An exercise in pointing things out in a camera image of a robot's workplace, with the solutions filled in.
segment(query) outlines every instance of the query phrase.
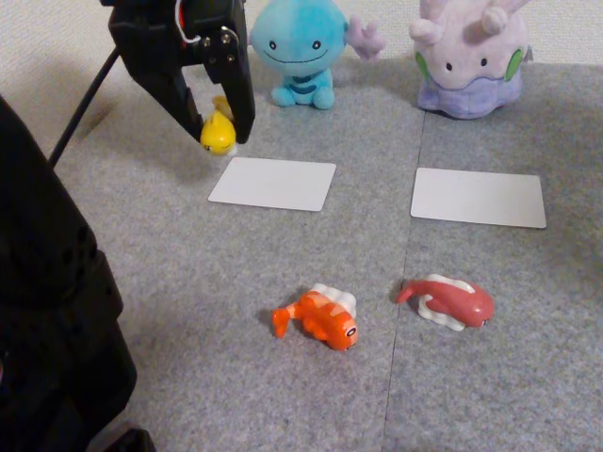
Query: white paper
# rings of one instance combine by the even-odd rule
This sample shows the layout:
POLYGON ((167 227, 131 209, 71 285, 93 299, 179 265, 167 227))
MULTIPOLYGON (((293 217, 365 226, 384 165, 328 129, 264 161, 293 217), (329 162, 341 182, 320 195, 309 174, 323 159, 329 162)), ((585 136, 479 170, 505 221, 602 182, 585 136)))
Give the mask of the white paper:
POLYGON ((411 216, 524 228, 546 227, 538 176, 419 168, 411 216))
POLYGON ((211 202, 319 212, 335 164, 235 157, 209 195, 211 202))

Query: black cable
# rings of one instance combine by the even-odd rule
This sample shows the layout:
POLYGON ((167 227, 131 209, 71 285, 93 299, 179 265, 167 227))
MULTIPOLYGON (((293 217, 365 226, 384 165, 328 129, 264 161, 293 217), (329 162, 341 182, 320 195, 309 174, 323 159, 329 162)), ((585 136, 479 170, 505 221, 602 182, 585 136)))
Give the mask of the black cable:
POLYGON ((118 52, 116 47, 113 52, 111 52, 111 55, 109 55, 109 58, 106 59, 105 64, 101 68, 101 71, 98 72, 96 78, 94 78, 94 81, 90 85, 90 88, 88 88, 86 95, 75 110, 75 113, 73 113, 73 116, 69 121, 65 132, 63 132, 63 135, 61 135, 60 139, 58 140, 57 146, 55 146, 53 153, 50 154, 50 158, 48 159, 48 163, 50 163, 53 168, 57 164, 58 159, 62 156, 63 151, 65 151, 67 143, 69 142, 73 135, 73 132, 75 132, 75 129, 77 128, 77 124, 82 121, 82 117, 84 116, 84 113, 86 113, 86 109, 89 107, 90 102, 92 102, 92 98, 96 94, 96 91, 98 91, 98 88, 101 87, 107 74, 109 73, 109 71, 111 71, 113 64, 115 64, 115 61, 117 61, 117 58, 119 56, 120 53, 118 52))

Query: yellow toy fish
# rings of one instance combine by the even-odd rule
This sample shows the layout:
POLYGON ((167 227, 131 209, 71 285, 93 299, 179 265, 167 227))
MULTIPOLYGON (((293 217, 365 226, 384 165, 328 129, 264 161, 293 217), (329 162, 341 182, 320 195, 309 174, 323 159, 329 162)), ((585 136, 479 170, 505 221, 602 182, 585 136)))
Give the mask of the yellow toy fish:
POLYGON ((204 123, 201 131, 201 144, 209 152, 216 155, 236 153, 236 132, 233 125, 233 112, 225 96, 212 99, 216 108, 204 123))

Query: plush toy mouth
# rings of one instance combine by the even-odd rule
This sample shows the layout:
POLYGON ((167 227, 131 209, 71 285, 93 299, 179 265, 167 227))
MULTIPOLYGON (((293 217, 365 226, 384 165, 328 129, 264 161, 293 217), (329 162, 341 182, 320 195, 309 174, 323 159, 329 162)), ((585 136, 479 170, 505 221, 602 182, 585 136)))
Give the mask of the plush toy mouth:
POLYGON ((274 56, 272 56, 271 54, 269 54, 268 52, 264 51, 264 53, 266 55, 268 55, 269 58, 272 58, 274 61, 278 61, 279 63, 284 63, 284 64, 302 64, 302 63, 311 63, 312 61, 316 61, 318 59, 321 59, 322 57, 324 57, 325 55, 327 55, 327 52, 329 52, 329 49, 324 51, 324 54, 322 54, 321 56, 317 56, 316 58, 312 58, 312 59, 306 59, 305 61, 284 61, 282 59, 277 59, 274 56))

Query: clownfish toy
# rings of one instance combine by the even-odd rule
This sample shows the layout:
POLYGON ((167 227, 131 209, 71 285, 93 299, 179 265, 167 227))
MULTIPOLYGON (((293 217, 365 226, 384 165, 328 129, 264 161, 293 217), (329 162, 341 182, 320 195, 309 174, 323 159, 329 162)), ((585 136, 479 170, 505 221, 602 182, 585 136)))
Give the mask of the clownfish toy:
POLYGON ((398 303, 419 295, 418 314, 454 331, 480 328, 494 316, 492 297, 481 287, 440 275, 410 280, 398 295, 398 303))
POLYGON ((301 320, 303 329, 334 350, 344 351, 356 344, 356 298, 324 284, 315 284, 298 301, 272 312, 276 337, 285 336, 289 320, 301 320))

